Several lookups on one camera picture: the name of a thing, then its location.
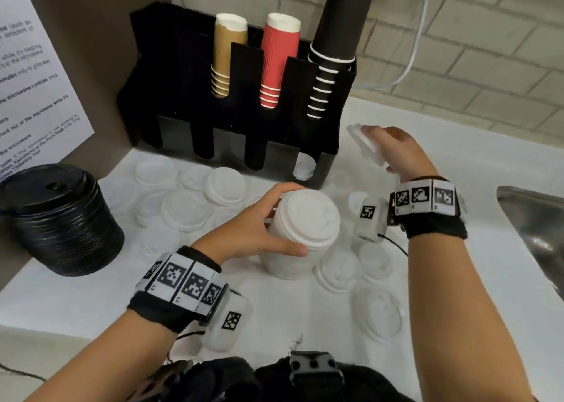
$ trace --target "wall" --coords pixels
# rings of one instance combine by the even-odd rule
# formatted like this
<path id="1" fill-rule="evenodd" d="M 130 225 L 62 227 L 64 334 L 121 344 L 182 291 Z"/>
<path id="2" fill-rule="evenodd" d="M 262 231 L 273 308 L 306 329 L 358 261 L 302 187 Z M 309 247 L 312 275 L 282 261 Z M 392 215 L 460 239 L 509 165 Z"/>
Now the wall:
<path id="1" fill-rule="evenodd" d="M 95 131 L 63 162 L 97 178 L 131 149 L 116 95 L 137 59 L 129 13 L 153 1 L 32 0 Z M 29 258 L 0 227 L 0 289 Z"/>
<path id="2" fill-rule="evenodd" d="M 269 12 L 302 21 L 312 39 L 325 0 L 173 0 L 263 25 Z M 407 63 L 422 0 L 373 0 L 358 49 L 361 83 Z M 394 88 L 353 91 L 382 104 L 564 147 L 564 0 L 429 0 L 414 69 Z"/>

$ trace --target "black lid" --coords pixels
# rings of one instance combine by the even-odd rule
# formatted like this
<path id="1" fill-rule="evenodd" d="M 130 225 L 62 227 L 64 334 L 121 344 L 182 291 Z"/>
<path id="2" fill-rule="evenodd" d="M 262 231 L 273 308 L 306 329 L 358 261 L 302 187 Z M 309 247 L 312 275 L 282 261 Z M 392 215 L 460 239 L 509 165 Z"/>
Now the black lid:
<path id="1" fill-rule="evenodd" d="M 80 198 L 84 170 L 70 164 L 43 164 L 19 171 L 0 183 L 0 215 L 29 215 Z"/>

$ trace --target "white brick wall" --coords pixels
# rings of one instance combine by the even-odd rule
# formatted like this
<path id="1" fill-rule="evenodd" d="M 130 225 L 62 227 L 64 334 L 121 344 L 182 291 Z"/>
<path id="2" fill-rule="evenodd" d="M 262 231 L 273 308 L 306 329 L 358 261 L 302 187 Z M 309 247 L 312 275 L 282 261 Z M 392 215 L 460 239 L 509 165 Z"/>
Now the white brick wall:
<path id="1" fill-rule="evenodd" d="M 262 26 L 273 11 L 312 39 L 325 0 L 173 0 Z M 385 83 L 407 63 L 422 0 L 373 0 L 357 82 Z M 564 0 L 429 0 L 414 69 L 394 88 L 353 96 L 564 147 Z"/>

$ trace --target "cable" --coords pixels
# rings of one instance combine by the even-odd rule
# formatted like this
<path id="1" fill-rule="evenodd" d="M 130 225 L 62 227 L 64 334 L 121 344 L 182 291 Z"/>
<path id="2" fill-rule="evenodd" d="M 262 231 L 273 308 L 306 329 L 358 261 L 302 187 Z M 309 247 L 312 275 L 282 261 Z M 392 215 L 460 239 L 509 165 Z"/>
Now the cable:
<path id="1" fill-rule="evenodd" d="M 2 364 L 0 364 L 0 369 L 3 369 L 4 371 L 8 371 L 8 372 L 10 372 L 10 373 L 12 373 L 12 374 L 16 374 L 16 375 L 22 376 L 22 377 L 37 378 L 38 380 L 41 380 L 41 381 L 44 382 L 44 383 L 47 381 L 46 378 L 37 376 L 37 375 L 35 375 L 35 374 L 31 374 L 31 373 L 29 373 L 29 372 L 25 372 L 25 371 L 20 371 L 20 370 L 17 370 L 17 369 L 8 368 L 7 366 L 2 365 Z"/>
<path id="2" fill-rule="evenodd" d="M 352 89 L 379 89 L 382 87 L 390 87 L 392 85 L 397 85 L 400 83 L 405 76 L 411 71 L 413 62 L 415 61 L 415 56 L 417 55 L 417 49 L 419 48 L 419 40 L 421 39 L 421 33 L 423 32 L 423 25 L 425 25 L 425 16 L 427 15 L 427 7 L 429 5 L 429 0 L 423 0 L 423 8 L 421 9 L 421 16 L 419 18 L 419 25 L 417 26 L 417 32 L 415 34 L 415 39 L 413 40 L 413 47 L 411 49 L 411 56 L 407 62 L 407 66 L 399 78 L 390 83 L 384 83 L 381 85 L 353 85 Z"/>
<path id="3" fill-rule="evenodd" d="M 401 246 L 399 246 L 399 244 L 397 244 L 396 242 L 394 242 L 393 240 L 391 240 L 391 238 L 386 237 L 385 235 L 378 235 L 378 237 L 384 238 L 384 239 L 386 239 L 387 241 L 389 241 L 391 244 L 396 245 L 396 246 L 398 247 L 398 249 L 399 249 L 400 251 L 402 251 L 402 252 L 405 254 L 405 256 L 407 256 L 407 252 L 405 251 L 405 249 L 403 249 Z"/>
<path id="4" fill-rule="evenodd" d="M 206 333 L 206 331 L 194 331 L 194 332 L 189 332 L 187 334 L 181 335 L 177 338 L 177 341 L 185 338 L 185 337 L 189 337 L 190 335 L 204 335 Z"/>

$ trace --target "sink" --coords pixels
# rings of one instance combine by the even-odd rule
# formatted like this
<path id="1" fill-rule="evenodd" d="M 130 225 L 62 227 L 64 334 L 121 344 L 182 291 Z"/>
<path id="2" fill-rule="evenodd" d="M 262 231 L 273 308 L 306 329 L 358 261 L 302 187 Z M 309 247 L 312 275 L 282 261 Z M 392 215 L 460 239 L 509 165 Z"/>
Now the sink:
<path id="1" fill-rule="evenodd" d="M 564 300 L 564 199 L 501 186 L 497 201 Z"/>

